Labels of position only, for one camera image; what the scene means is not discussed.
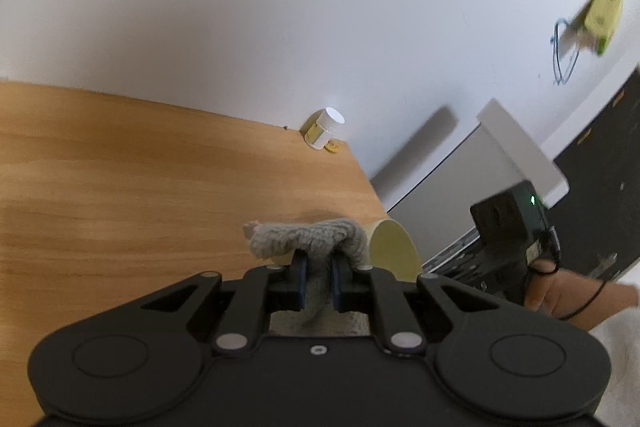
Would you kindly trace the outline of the person right forearm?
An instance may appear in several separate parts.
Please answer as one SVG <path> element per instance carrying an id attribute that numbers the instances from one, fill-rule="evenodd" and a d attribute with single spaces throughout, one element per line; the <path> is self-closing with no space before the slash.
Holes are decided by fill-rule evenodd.
<path id="1" fill-rule="evenodd" d="M 636 286 L 608 283 L 589 277 L 575 277 L 573 285 L 578 308 L 574 317 L 568 321 L 585 331 L 594 329 L 617 313 L 639 306 L 639 291 Z"/>

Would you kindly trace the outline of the person right hand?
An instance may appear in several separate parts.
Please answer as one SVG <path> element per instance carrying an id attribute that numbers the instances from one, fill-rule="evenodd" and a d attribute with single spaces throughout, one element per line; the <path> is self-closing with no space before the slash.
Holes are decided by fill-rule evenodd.
<path id="1" fill-rule="evenodd" d="M 575 277 L 583 277 L 572 271 L 559 268 L 549 260 L 536 260 L 530 266 L 533 274 L 525 291 L 524 307 L 560 319 L 574 317 L 578 308 Z"/>

